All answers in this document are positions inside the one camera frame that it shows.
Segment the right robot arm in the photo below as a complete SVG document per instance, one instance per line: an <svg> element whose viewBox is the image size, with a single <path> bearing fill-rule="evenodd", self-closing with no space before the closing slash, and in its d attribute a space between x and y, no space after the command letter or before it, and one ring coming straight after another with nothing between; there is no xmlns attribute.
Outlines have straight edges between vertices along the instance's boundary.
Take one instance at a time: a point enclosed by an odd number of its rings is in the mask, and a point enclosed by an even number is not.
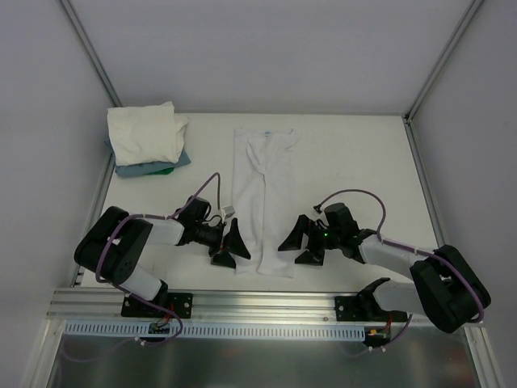
<svg viewBox="0 0 517 388"><path fill-rule="evenodd" d="M455 247L425 252L384 239L375 230L359 228L343 203L326 207L323 214L324 220L300 215L279 251L299 251L296 264L321 266L327 251L339 250L359 264L406 278L381 277L353 297L336 297L337 320L383 322L392 314L400 322L416 314L453 333L484 318L490 294Z"/></svg>

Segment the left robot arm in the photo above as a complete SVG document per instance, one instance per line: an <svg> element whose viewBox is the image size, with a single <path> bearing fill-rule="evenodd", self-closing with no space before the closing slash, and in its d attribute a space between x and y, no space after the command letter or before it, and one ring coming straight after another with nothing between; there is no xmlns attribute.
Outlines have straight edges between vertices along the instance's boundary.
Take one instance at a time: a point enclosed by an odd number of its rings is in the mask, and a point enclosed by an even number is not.
<svg viewBox="0 0 517 388"><path fill-rule="evenodd" d="M251 259L233 210L222 209L212 226L207 219L210 209L208 201L193 196L172 218L130 214L111 206L78 244L74 261L99 282L123 289L148 315L161 315L176 305L166 282L139 264L145 246L197 243L208 248L212 265L227 268L236 267L237 257Z"/></svg>

